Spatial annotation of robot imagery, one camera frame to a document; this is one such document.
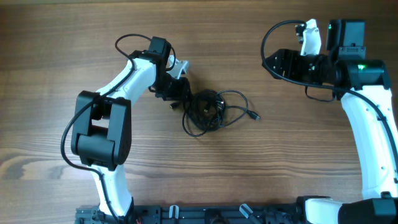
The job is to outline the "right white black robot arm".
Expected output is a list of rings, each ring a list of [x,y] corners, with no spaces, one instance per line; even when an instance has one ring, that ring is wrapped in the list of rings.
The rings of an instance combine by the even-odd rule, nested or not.
[[[304,88],[330,90],[341,103],[354,135],[362,176],[362,199],[343,203],[322,196],[299,197],[302,223],[397,222],[397,127],[386,64],[366,58],[365,22],[328,24],[326,54],[315,20],[294,20],[300,50],[262,56],[275,78]]]

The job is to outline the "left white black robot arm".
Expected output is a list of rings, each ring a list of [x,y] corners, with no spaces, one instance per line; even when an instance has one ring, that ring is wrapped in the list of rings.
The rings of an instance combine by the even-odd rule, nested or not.
[[[179,60],[171,44],[152,37],[146,50],[126,55],[124,69],[97,91],[82,91],[75,115],[65,128],[71,152],[80,158],[77,169],[93,174],[102,222],[128,223],[134,219],[134,199],[127,188],[124,163],[132,143],[131,110],[149,90],[164,101],[183,101],[190,94],[184,74],[190,66]]]

